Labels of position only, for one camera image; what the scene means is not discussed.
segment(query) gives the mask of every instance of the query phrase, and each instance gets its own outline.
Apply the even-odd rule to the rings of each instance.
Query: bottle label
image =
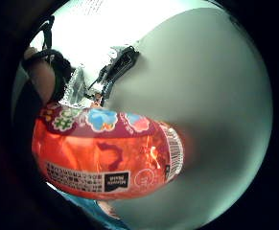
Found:
[[[181,144],[181,140],[173,128],[166,126],[166,124],[164,123],[160,123],[159,126],[166,136],[170,153],[170,165],[166,165],[165,169],[166,182],[169,182],[174,179],[182,169],[184,161],[184,150]]]
[[[145,116],[103,108],[74,108],[50,103],[38,117],[48,131],[60,135],[120,138],[152,135],[155,124]]]
[[[46,173],[53,184],[58,183],[89,193],[121,193],[129,188],[130,172],[83,172],[45,162]]]

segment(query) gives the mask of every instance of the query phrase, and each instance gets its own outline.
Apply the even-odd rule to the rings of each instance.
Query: red beverage bottle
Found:
[[[51,184],[75,196],[146,196],[181,171],[176,131],[145,116],[50,103],[35,121],[33,154]]]

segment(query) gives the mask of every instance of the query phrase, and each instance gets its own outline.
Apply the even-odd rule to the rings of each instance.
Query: red label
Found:
[[[119,138],[152,135],[151,119],[103,108],[73,108],[59,103],[44,107],[39,118],[48,131],[60,135]]]

